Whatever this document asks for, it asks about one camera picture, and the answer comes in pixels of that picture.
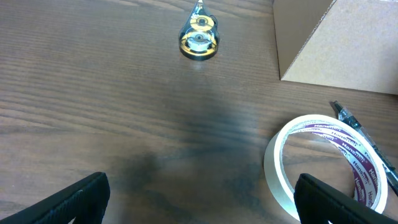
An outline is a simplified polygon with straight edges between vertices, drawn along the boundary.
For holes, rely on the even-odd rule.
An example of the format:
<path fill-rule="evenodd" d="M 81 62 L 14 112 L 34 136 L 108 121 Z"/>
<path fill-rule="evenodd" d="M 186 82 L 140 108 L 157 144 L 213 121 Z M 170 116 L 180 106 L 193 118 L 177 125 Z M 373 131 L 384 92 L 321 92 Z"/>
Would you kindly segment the black pen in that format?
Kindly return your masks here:
<path fill-rule="evenodd" d="M 330 104 L 331 107 L 334 109 L 338 120 L 342 121 L 343 123 L 353 128 L 355 131 L 357 131 L 372 146 L 375 153 L 382 161 L 382 165 L 386 173 L 386 178 L 389 186 L 397 195 L 397 169 L 391 164 L 387 156 L 379 150 L 379 148 L 376 146 L 376 143 L 373 141 L 372 137 L 369 135 L 366 129 L 360 124 L 360 122 L 346 107 L 342 106 L 338 101 L 331 101 Z"/>

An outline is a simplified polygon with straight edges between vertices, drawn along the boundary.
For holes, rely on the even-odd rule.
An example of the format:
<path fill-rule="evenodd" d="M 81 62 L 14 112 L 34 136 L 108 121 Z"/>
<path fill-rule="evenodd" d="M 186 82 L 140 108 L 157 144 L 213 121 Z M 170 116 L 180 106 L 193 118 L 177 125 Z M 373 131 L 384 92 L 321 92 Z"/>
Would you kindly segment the black yellow correction tape dispenser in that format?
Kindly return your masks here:
<path fill-rule="evenodd" d="M 216 55 L 219 42 L 217 18 L 197 0 L 178 35 L 180 52 L 191 60 L 208 60 Z"/>

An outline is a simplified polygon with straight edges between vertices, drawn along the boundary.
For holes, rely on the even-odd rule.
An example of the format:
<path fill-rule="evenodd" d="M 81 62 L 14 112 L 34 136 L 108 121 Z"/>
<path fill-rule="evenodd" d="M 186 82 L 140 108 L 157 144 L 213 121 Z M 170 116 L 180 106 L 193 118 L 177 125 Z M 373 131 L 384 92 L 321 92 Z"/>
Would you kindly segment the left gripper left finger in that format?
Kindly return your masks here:
<path fill-rule="evenodd" d="M 101 224 L 110 198 L 104 172 L 95 172 L 65 189 L 1 220 L 1 224 Z"/>

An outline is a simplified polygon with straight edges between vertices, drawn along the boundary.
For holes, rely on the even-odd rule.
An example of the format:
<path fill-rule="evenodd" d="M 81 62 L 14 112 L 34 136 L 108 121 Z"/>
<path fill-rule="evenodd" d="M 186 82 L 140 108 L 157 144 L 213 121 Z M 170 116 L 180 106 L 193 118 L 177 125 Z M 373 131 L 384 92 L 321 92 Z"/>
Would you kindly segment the white tape roll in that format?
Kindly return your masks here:
<path fill-rule="evenodd" d="M 264 154 L 264 173 L 269 189 L 279 205 L 300 220 L 282 162 L 287 137 L 294 133 L 312 133 L 335 145 L 349 162 L 354 174 L 354 199 L 382 214 L 387 202 L 388 183 L 384 165 L 373 147 L 352 127 L 320 114 L 299 116 L 288 122 L 268 143 Z"/>

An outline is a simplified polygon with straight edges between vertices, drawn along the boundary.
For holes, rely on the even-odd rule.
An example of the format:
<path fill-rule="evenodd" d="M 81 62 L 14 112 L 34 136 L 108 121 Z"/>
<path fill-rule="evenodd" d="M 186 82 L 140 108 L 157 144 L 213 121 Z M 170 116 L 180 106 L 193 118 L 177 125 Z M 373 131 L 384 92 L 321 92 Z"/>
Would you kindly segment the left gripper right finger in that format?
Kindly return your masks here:
<path fill-rule="evenodd" d="M 298 178 L 294 202 L 302 224 L 397 224 L 307 173 Z"/>

